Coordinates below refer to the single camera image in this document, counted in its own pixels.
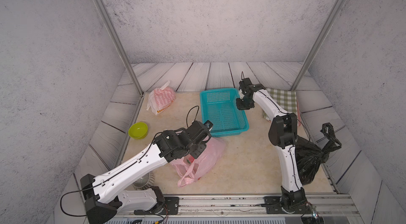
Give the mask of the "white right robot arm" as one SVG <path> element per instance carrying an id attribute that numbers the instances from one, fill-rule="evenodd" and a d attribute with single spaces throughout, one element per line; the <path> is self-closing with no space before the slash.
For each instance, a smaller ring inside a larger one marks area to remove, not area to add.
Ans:
<path id="1" fill-rule="evenodd" d="M 258 104 L 267 117 L 272 119 L 268 137 L 277 150 L 281 166 L 280 205 L 284 212 L 294 213 L 307 202 L 296 162 L 297 115 L 284 110 L 262 84 L 253 84 L 249 78 L 244 78 L 239 86 L 240 97 L 236 99 L 237 108 L 249 110 Z"/>

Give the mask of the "pink plastic bag apple print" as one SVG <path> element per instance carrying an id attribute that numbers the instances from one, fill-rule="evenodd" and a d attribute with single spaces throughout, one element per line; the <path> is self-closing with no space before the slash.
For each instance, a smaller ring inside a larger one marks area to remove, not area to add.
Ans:
<path id="1" fill-rule="evenodd" d="M 195 183 L 209 173 L 223 156 L 225 148 L 224 140 L 212 137 L 198 158 L 187 155 L 172 161 L 170 164 L 180 176 L 177 186 L 182 188 Z"/>

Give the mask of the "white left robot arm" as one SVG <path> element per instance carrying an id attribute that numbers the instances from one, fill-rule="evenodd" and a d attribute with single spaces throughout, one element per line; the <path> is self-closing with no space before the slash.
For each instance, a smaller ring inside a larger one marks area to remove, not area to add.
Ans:
<path id="1" fill-rule="evenodd" d="M 194 121 L 188 128 L 159 132 L 149 146 L 125 163 L 102 175 L 83 176 L 80 184 L 89 223 L 104 224 L 126 211 L 160 213 L 166 200 L 159 187 L 138 191 L 128 191 L 127 187 L 174 160 L 187 155 L 199 157 L 211 138 L 212 127 L 209 120 Z"/>

